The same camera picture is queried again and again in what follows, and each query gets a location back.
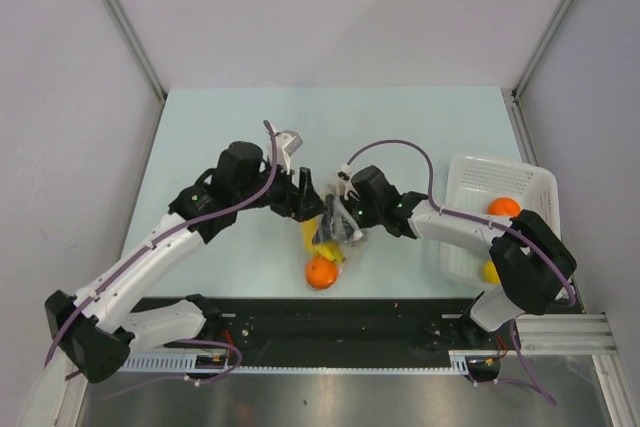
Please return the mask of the clear zip top bag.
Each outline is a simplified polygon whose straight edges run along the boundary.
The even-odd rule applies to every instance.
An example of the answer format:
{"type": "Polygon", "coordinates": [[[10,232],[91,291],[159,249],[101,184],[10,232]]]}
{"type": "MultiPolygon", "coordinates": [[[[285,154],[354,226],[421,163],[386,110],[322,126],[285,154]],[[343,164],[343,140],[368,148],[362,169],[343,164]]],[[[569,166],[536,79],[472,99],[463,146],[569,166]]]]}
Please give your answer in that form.
{"type": "Polygon", "coordinates": [[[309,254],[304,277],[315,291],[332,287],[366,245],[366,229],[347,210],[347,201],[355,199],[353,194],[345,182],[333,181],[323,193],[322,214],[300,224],[303,245],[309,254]]]}

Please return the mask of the yellow fake banana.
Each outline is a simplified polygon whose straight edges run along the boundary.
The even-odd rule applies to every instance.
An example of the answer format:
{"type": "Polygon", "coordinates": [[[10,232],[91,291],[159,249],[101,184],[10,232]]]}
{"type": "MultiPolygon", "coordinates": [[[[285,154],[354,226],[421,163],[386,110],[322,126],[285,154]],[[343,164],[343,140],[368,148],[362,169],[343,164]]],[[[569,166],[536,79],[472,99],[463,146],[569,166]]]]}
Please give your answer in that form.
{"type": "Polygon", "coordinates": [[[303,245],[312,257],[320,256],[326,260],[342,264],[345,257],[340,246],[334,241],[325,241],[320,244],[314,244],[313,238],[317,232],[319,217],[304,221],[300,224],[300,230],[303,239],[303,245]]]}

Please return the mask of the yellow fake bell pepper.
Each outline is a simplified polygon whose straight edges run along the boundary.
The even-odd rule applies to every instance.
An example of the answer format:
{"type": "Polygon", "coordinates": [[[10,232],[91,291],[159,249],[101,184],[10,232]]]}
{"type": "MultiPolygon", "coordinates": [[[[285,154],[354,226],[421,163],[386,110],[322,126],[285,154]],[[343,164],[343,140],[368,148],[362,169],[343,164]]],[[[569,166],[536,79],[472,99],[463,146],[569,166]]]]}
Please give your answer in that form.
{"type": "Polygon", "coordinates": [[[487,261],[482,268],[483,281],[492,284],[499,285],[501,283],[496,266],[492,261],[487,261]]]}

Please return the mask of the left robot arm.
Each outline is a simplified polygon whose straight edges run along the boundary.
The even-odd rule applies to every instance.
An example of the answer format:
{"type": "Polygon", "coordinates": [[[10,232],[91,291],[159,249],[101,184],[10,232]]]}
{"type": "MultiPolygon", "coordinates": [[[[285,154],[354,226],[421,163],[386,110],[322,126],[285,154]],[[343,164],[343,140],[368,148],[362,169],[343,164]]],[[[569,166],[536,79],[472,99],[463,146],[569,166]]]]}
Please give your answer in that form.
{"type": "Polygon", "coordinates": [[[215,167],[180,191],[152,232],[129,254],[73,294],[61,290],[44,303],[51,350],[61,350],[91,383],[116,373],[136,348],[193,340],[207,347],[221,334],[220,313],[201,295],[139,316],[138,302],[171,269],[233,225],[239,212],[269,208],[303,222],[319,215],[323,201],[311,172],[293,170],[302,140],[282,131],[266,150],[236,141],[215,167]]]}

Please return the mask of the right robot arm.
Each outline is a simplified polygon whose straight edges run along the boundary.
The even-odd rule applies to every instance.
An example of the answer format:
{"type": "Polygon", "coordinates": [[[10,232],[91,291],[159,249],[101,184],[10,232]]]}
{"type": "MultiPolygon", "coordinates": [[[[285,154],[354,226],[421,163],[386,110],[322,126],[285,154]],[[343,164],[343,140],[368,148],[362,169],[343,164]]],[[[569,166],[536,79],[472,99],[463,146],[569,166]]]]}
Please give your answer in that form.
{"type": "Polygon", "coordinates": [[[394,237],[438,241],[494,264],[498,286],[481,294],[461,323],[462,338],[473,348],[486,347],[500,327],[522,314],[545,314],[560,292],[570,291],[577,267],[538,213],[499,217],[455,211],[427,194],[400,193],[375,166],[338,175],[311,243],[352,245],[377,226],[394,237]]]}

